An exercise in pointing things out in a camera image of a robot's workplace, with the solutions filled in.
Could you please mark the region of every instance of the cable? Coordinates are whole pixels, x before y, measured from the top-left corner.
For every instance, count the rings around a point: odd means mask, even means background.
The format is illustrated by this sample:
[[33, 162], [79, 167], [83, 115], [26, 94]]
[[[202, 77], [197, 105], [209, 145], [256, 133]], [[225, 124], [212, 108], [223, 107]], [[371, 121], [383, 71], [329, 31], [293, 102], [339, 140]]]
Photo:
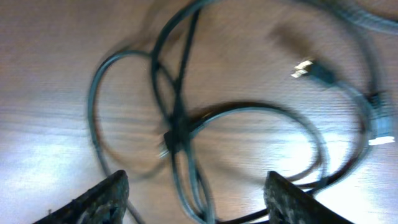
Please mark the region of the cable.
[[[95, 104], [96, 104], [96, 96], [97, 91], [107, 69], [112, 66], [113, 63], [121, 60], [124, 57], [130, 56], [138, 56], [148, 58], [150, 60], [150, 77], [152, 88], [154, 91], [155, 100], [157, 105], [164, 117], [164, 120], [167, 122], [169, 126], [169, 131], [164, 134], [165, 145], [167, 146], [167, 150], [170, 154], [173, 179], [175, 183], [175, 187], [177, 189], [178, 197], [181, 201], [182, 207], [185, 210], [185, 213], [195, 220], [197, 223], [247, 223], [262, 218], [268, 214], [267, 209], [263, 209], [259, 212], [252, 213], [250, 215], [246, 215], [241, 218], [237, 218], [234, 220], [223, 221], [219, 220], [216, 217], [215, 206], [211, 196], [211, 190], [208, 185], [208, 182], [204, 176], [204, 173], [201, 171], [198, 161], [195, 157], [195, 151], [191, 146], [191, 140], [210, 122], [229, 114], [240, 113], [245, 111], [255, 111], [255, 112], [273, 112], [283, 116], [288, 117], [289, 119], [295, 121], [305, 130], [308, 137], [312, 139], [312, 141], [316, 145], [317, 149], [317, 157], [315, 162], [310, 166], [309, 169], [290, 177], [290, 181], [299, 180], [306, 175], [308, 175], [311, 171], [315, 170], [317, 167], [320, 167], [320, 175], [316, 182], [311, 182], [307, 184], [300, 184], [298, 187], [302, 189], [310, 189], [307, 193], [309, 195], [314, 196], [318, 191], [325, 189], [332, 184], [337, 183], [346, 177], [350, 172], [354, 170], [356, 166], [371, 152], [374, 146], [371, 146], [369, 143], [373, 139], [377, 139], [380, 136], [379, 127], [381, 120], [381, 112], [382, 111], [382, 98], [380, 95], [377, 95], [376, 104], [372, 104], [364, 95], [362, 95], [358, 90], [356, 90], [353, 86], [345, 83], [344, 81], [337, 80], [333, 72], [329, 71], [325, 66], [318, 62], [307, 62], [304, 66], [301, 66], [297, 70], [296, 77], [310, 76], [316, 80], [318, 80], [322, 85], [326, 86], [335, 86], [337, 89], [343, 91], [345, 95], [357, 106], [357, 112], [359, 117], [361, 118], [361, 122], [363, 124], [363, 132], [362, 137], [358, 141], [356, 146], [356, 150], [352, 153], [348, 162], [342, 165], [342, 167], [332, 175], [328, 175], [328, 153], [325, 141], [323, 140], [319, 131], [314, 127], [314, 125], [305, 119], [303, 116], [300, 116], [296, 112], [288, 110], [282, 106], [277, 106], [270, 103], [259, 103], [259, 102], [234, 102], [219, 105], [215, 108], [210, 108], [209, 111], [205, 113], [201, 113], [196, 116], [189, 116], [186, 112], [183, 98], [182, 98], [182, 89], [183, 89], [183, 80], [185, 77], [185, 70], [188, 63], [190, 49], [193, 44], [193, 37], [195, 34], [195, 29], [197, 26], [197, 21], [200, 15], [200, 9], [207, 4], [215, 2], [215, 0], [196, 0], [191, 2], [189, 5], [185, 6], [183, 9], [178, 11], [176, 15], [168, 21], [168, 23], [164, 26], [162, 31], [159, 34], [157, 42], [154, 46], [154, 49], [151, 53], [138, 51], [138, 50], [125, 50], [122, 52], [116, 52], [114, 55], [108, 57], [97, 69], [92, 84], [90, 86], [90, 91], [88, 95], [88, 123], [91, 132], [91, 139], [93, 145], [96, 149], [96, 153], [98, 156], [98, 160], [103, 168], [103, 172], [105, 175], [110, 175], [111, 171], [109, 166], [104, 158], [103, 150], [101, 147], [100, 136], [98, 133], [98, 127], [95, 123]], [[323, 10], [327, 10], [325, 8], [326, 5], [317, 4], [317, 7]], [[190, 28], [188, 30], [187, 40], [185, 43], [185, 48], [183, 50], [183, 55], [180, 63], [180, 70], [178, 73], [178, 77], [173, 79], [168, 70], [160, 63], [159, 55], [162, 51], [162, 48], [167, 40], [167, 37], [172, 32], [172, 30], [185, 18], [192, 16], [192, 20], [190, 23]], [[360, 39], [362, 35], [357, 32], [357, 36], [354, 36], [354, 39], [358, 41], [360, 45], [365, 44], [366, 41]], [[371, 67], [370, 73], [372, 75], [372, 83], [375, 83], [373, 86], [375, 90], [379, 90], [380, 87], [378, 85], [379, 77], [379, 67], [372, 67], [371, 65], [378, 65], [373, 52], [371, 50], [365, 50], [363, 52], [365, 55], [365, 59], [371, 63], [369, 66]], [[168, 81], [168, 84], [172, 87], [175, 98], [174, 98], [174, 106], [173, 110], [170, 114], [168, 114], [164, 101], [160, 95], [159, 87], [158, 87], [158, 74], [164, 75]], [[178, 171], [178, 162], [177, 162], [177, 154], [180, 152], [184, 152], [187, 158], [188, 164], [188, 176], [190, 180], [190, 191], [193, 195], [193, 201], [191, 202], [182, 186], [181, 177]], [[127, 209], [130, 211], [131, 215], [135, 219], [137, 223], [144, 223], [142, 218], [136, 212], [135, 208], [129, 203]]]
[[362, 28], [398, 35], [398, 21], [372, 14], [363, 9], [355, 0], [294, 0], [316, 7], [328, 8], [335, 16]]

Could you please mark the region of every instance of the usb connector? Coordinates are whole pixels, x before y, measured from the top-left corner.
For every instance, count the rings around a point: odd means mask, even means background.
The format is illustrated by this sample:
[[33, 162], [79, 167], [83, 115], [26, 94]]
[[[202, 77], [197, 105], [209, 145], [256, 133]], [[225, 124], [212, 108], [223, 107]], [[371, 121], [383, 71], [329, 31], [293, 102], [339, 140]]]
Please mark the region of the usb connector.
[[294, 67], [294, 69], [295, 73], [291, 74], [294, 78], [310, 77], [327, 87], [335, 85], [336, 77], [334, 72], [316, 60], [306, 60]]

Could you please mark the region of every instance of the cable connector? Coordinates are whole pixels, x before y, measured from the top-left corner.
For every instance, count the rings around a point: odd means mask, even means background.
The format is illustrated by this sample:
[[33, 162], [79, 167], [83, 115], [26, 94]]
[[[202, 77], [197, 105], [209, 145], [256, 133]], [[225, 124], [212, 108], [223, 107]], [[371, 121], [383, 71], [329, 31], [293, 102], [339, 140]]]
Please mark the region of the cable connector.
[[336, 82], [335, 74], [316, 60], [306, 60], [294, 69], [295, 73], [291, 74], [294, 78], [311, 77], [327, 87], [332, 87]]
[[394, 115], [389, 96], [386, 92], [373, 94], [369, 102], [374, 110], [373, 126], [376, 128], [374, 139], [369, 140], [369, 145], [375, 146], [395, 142]]

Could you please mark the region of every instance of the wooden surface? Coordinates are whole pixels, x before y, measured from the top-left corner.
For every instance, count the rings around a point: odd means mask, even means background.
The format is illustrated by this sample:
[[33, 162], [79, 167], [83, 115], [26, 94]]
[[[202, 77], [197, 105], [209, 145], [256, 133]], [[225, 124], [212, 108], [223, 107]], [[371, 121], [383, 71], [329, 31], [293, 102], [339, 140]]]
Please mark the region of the wooden surface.
[[[104, 178], [86, 122], [93, 72], [123, 45], [150, 50], [167, 20], [187, 2], [0, 2], [1, 223], [34, 222]], [[398, 14], [396, 0], [361, 2], [374, 12]], [[173, 71], [186, 25], [176, 28], [164, 52]], [[398, 37], [372, 36], [398, 104]], [[361, 69], [361, 57], [333, 19], [288, 0], [212, 5], [199, 21], [188, 67], [188, 109], [262, 100], [300, 111], [324, 134], [333, 172], [353, 150], [358, 121], [353, 105], [339, 92], [289, 76], [309, 55], [326, 58], [342, 77], [366, 91], [368, 76]], [[153, 179], [134, 181], [137, 173], [159, 162], [161, 118], [147, 69], [147, 61], [129, 58], [104, 79], [98, 105], [104, 140], [113, 155], [113, 169], [127, 170], [130, 200], [147, 223], [191, 223], [180, 208], [169, 166]], [[264, 208], [267, 171], [297, 173], [310, 164], [313, 154], [302, 130], [274, 114], [220, 119], [194, 143], [218, 216], [225, 219]], [[398, 223], [396, 146], [378, 147], [355, 173], [317, 199], [355, 223]]]

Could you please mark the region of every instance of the wood grain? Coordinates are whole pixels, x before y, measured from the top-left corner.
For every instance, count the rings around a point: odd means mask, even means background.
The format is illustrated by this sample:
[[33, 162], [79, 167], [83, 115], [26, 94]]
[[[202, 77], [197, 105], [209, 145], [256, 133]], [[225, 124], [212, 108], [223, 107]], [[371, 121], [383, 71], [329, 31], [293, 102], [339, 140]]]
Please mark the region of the wood grain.
[[[93, 72], [122, 46], [150, 50], [167, 20], [187, 2], [1, 1], [3, 223], [34, 222], [103, 179], [85, 114]], [[378, 2], [361, 1], [375, 12], [397, 15], [395, 0]], [[173, 32], [163, 55], [173, 71], [185, 26]], [[398, 37], [371, 35], [398, 103]], [[273, 101], [293, 108], [324, 134], [333, 172], [353, 150], [358, 121], [353, 105], [338, 92], [290, 78], [293, 66], [307, 54], [327, 58], [342, 77], [366, 91], [368, 76], [361, 70], [361, 57], [332, 18], [288, 1], [230, 0], [212, 5], [199, 21], [188, 66], [184, 89], [188, 109], [231, 100]], [[180, 208], [169, 166], [153, 179], [134, 181], [159, 162], [161, 117], [147, 69], [143, 59], [124, 59], [104, 79], [98, 119], [113, 155], [109, 160], [114, 170], [127, 170], [130, 199], [147, 223], [191, 223]], [[224, 219], [264, 208], [267, 171], [294, 174], [309, 166], [313, 157], [312, 145], [300, 128], [275, 114], [222, 118], [194, 144], [218, 216]], [[377, 148], [355, 173], [317, 199], [355, 223], [397, 223], [396, 146]]]

